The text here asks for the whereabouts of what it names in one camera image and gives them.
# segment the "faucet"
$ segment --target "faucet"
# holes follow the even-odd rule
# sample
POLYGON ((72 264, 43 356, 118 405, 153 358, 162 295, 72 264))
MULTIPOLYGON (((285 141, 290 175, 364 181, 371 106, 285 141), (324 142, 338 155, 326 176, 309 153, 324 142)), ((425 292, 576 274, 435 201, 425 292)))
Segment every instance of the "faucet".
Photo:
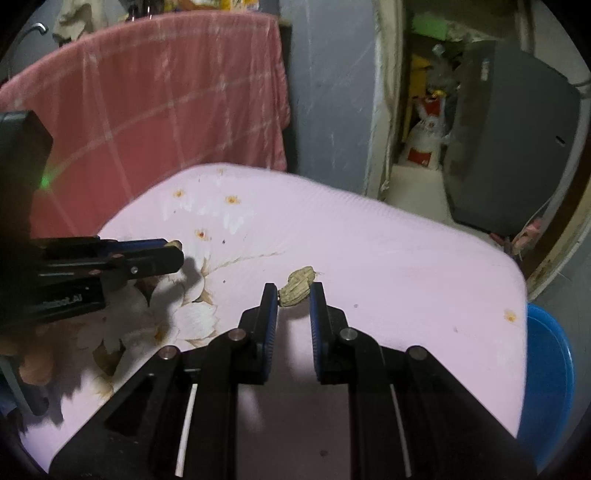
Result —
POLYGON ((21 33, 17 39, 14 41, 14 48, 12 49, 12 52, 10 53, 10 56, 8 57, 8 61, 7 61, 7 76, 8 76, 8 80, 10 80, 12 78, 12 61, 14 59, 14 53, 16 52, 18 46, 20 45, 20 43, 23 41, 23 39, 32 31, 37 30, 41 35, 45 35, 49 29, 47 28, 47 26, 41 22, 37 22, 37 23, 33 23, 33 25, 31 25, 29 28, 27 28, 23 33, 21 33))

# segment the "gray wall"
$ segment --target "gray wall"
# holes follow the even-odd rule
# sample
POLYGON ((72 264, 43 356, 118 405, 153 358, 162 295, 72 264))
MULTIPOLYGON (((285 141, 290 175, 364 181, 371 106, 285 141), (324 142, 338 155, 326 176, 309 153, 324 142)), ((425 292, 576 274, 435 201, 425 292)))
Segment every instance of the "gray wall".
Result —
POLYGON ((372 2, 280 0, 280 5, 281 16, 293 23, 290 171, 361 193, 374 102, 372 2))
POLYGON ((591 402, 591 236, 534 303, 562 325, 572 347, 576 388, 562 445, 591 402))

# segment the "pink towel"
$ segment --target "pink towel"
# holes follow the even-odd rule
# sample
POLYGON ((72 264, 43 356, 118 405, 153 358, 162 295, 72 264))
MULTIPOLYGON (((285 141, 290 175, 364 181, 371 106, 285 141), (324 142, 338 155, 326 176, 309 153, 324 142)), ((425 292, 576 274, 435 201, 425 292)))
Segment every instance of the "pink towel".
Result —
POLYGON ((156 183, 201 163, 285 170, 277 19, 170 14, 67 45, 0 89, 54 138, 31 236, 95 235, 156 183))

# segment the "plastic bag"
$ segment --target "plastic bag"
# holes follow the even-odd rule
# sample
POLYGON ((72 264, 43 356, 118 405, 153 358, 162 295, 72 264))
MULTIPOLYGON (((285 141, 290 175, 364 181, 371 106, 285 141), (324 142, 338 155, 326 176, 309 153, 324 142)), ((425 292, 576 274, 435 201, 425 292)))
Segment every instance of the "plastic bag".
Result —
POLYGON ((408 134, 400 163, 420 165, 436 170, 441 154, 441 142, 445 130, 445 97, 433 95, 416 103, 421 121, 408 134))
POLYGON ((222 10, 259 10, 258 0, 221 0, 222 10))

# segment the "floor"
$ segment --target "floor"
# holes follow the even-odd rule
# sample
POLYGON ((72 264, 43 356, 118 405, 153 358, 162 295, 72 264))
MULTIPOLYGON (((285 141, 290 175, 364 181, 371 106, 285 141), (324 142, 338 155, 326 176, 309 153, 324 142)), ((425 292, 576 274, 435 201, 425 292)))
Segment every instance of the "floor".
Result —
MULTIPOLYGON (((576 374, 573 407, 558 443, 570 438, 591 404, 591 235, 588 235, 556 278, 534 300, 558 320, 570 341, 576 374)), ((591 417, 583 422, 589 428, 591 417)))
POLYGON ((471 233, 498 247, 487 233, 453 221, 447 205, 442 174, 441 170, 429 170, 419 166, 393 165, 386 203, 463 232, 471 233))

